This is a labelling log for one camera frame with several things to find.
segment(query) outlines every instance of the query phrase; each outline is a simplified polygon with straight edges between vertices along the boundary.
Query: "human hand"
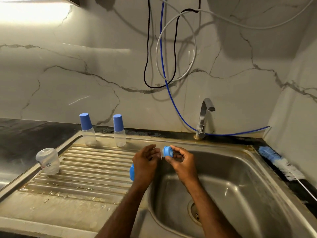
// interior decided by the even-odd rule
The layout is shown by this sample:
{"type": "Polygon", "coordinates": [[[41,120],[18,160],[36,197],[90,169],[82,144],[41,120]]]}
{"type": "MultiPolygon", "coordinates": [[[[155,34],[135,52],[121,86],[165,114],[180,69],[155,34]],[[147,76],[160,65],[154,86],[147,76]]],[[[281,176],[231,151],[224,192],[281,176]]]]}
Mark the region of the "human hand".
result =
{"type": "Polygon", "coordinates": [[[134,182],[133,185],[145,192],[151,184],[157,162],[161,158],[159,148],[155,148],[156,144],[145,146],[140,152],[137,152],[132,161],[134,165],[134,182]]]}
{"type": "Polygon", "coordinates": [[[174,154],[173,158],[170,156],[165,156],[165,160],[173,166],[180,181],[186,187],[190,184],[196,184],[197,182],[199,183],[195,161],[194,161],[195,156],[184,148],[176,147],[173,145],[171,145],[171,148],[174,151],[180,153],[180,155],[174,154]],[[175,160],[175,158],[181,159],[183,161],[179,162],[175,160]]]}

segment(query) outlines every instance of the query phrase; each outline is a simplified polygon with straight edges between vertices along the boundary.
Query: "faucet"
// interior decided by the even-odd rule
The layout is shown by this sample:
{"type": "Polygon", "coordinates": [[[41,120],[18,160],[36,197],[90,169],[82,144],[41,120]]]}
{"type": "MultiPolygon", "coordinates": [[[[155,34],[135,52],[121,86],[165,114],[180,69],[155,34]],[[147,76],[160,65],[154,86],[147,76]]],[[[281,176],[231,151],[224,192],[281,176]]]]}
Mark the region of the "faucet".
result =
{"type": "Polygon", "coordinates": [[[204,133],[204,122],[205,122],[207,109],[210,112],[216,111],[210,98],[205,98],[203,100],[203,103],[201,104],[200,116],[199,116],[198,125],[196,127],[197,131],[196,131],[195,139],[203,139],[206,136],[206,134],[204,133]]]}

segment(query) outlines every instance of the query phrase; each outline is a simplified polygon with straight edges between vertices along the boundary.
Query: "sink drain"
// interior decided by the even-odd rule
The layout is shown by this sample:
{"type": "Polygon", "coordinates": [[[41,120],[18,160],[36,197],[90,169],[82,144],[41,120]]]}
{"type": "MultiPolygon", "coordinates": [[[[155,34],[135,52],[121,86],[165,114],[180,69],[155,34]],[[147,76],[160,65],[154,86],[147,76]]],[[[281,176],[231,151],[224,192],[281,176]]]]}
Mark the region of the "sink drain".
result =
{"type": "Polygon", "coordinates": [[[199,226],[201,226],[200,217],[195,203],[191,200],[188,204],[188,214],[190,218],[199,226]]]}

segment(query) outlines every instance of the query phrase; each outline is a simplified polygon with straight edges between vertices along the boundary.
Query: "dark granite countertop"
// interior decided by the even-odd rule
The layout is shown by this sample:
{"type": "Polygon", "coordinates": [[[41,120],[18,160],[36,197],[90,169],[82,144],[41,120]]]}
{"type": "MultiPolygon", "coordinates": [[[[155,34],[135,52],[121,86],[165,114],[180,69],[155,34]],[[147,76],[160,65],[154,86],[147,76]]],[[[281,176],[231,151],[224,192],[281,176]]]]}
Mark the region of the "dark granite countertop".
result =
{"type": "MultiPolygon", "coordinates": [[[[113,133],[113,127],[94,126],[97,133],[113,133]]],[[[33,120],[0,118],[0,189],[16,179],[27,169],[36,164],[38,151],[57,148],[72,135],[81,130],[79,124],[55,123],[33,120]]],[[[193,140],[193,133],[168,132],[146,129],[125,128],[127,135],[154,136],[193,140]]],[[[267,146],[261,138],[236,136],[207,136],[204,140],[216,143],[253,145],[255,149],[267,146]]],[[[271,162],[266,163],[281,177],[289,188],[302,200],[307,208],[317,217],[317,202],[300,186],[297,181],[289,182],[271,162]]],[[[316,189],[306,180],[302,180],[309,190],[317,196],[316,189]]],[[[12,233],[0,232],[1,238],[29,238],[12,233]]]]}

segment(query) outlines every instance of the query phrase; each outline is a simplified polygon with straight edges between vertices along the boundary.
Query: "blue bottle cap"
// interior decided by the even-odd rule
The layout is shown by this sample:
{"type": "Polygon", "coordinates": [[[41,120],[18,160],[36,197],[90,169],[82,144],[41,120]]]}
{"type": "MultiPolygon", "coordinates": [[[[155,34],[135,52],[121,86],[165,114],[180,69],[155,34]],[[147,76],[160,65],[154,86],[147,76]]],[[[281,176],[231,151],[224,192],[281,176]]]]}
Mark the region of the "blue bottle cap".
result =
{"type": "Polygon", "coordinates": [[[80,117],[80,123],[81,123],[81,129],[82,130],[89,130],[93,127],[90,121],[90,117],[88,113],[82,113],[79,115],[80,117]]]}
{"type": "Polygon", "coordinates": [[[134,181],[134,165],[131,165],[130,168],[130,180],[134,181]]]}
{"type": "Polygon", "coordinates": [[[170,157],[173,157],[173,150],[170,146],[165,146],[163,148],[163,154],[164,154],[164,157],[166,156],[170,156],[170,157]]]}
{"type": "Polygon", "coordinates": [[[121,114],[115,114],[113,116],[113,128],[116,132],[123,130],[123,120],[121,114]]]}

